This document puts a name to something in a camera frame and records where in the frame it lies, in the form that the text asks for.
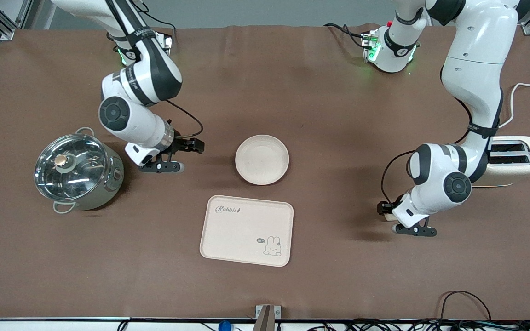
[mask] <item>pot lid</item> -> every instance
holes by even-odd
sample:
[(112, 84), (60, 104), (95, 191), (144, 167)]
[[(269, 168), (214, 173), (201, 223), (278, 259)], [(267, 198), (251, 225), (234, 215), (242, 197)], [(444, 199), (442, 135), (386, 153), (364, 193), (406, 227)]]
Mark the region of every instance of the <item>pot lid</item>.
[(34, 182), (38, 191), (55, 201), (75, 200), (92, 191), (105, 176), (107, 153), (87, 134), (69, 134), (42, 151)]

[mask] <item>round plate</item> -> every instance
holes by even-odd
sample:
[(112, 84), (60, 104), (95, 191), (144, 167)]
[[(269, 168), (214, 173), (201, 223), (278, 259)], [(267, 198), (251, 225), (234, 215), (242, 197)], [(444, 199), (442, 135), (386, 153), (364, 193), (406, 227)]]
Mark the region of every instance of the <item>round plate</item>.
[(273, 184), (288, 170), (290, 155), (279, 139), (259, 134), (240, 144), (236, 151), (236, 170), (249, 183)]

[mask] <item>white cable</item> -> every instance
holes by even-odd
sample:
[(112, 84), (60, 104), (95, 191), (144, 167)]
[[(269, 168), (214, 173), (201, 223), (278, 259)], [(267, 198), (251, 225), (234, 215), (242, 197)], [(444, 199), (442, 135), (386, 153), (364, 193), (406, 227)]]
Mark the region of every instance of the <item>white cable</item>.
[(501, 125), (498, 126), (498, 128), (501, 128), (503, 126), (506, 126), (508, 123), (510, 123), (514, 117), (515, 117), (515, 109), (514, 109), (514, 100), (515, 100), (515, 91), (517, 90), (518, 86), (529, 86), (530, 87), (530, 84), (526, 84), (526, 83), (518, 83), (516, 84), (514, 87), (513, 87), (513, 90), (511, 91), (511, 117), (509, 117), (509, 119), (502, 123)]

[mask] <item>pot handle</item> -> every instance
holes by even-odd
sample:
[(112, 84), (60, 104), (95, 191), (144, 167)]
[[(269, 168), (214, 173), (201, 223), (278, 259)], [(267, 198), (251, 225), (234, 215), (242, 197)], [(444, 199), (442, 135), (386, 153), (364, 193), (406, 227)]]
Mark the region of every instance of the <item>pot handle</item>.
[[(71, 206), (69, 209), (65, 210), (65, 211), (60, 211), (58, 209), (58, 206), (59, 205), (69, 205)], [(67, 212), (70, 212), (71, 210), (73, 210), (73, 208), (75, 208), (75, 206), (77, 205), (76, 202), (71, 202), (71, 203), (65, 203), (65, 202), (58, 202), (58, 201), (54, 201), (52, 203), (52, 209), (54, 210), (54, 212), (56, 212), (57, 214), (67, 214)]]
[(81, 133), (81, 132), (86, 131), (86, 130), (91, 131), (91, 136), (92, 137), (95, 136), (95, 132), (93, 132), (93, 129), (88, 127), (88, 126), (83, 126), (82, 128), (78, 128), (77, 131), (75, 131), (75, 133)]

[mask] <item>lid knob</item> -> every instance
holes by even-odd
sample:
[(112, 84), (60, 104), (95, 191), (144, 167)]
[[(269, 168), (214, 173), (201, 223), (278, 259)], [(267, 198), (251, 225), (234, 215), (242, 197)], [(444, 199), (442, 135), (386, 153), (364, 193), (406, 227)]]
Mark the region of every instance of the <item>lid knob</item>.
[(67, 164), (68, 161), (69, 158), (64, 154), (57, 155), (57, 157), (54, 158), (54, 164), (57, 167), (63, 167), (65, 164)]

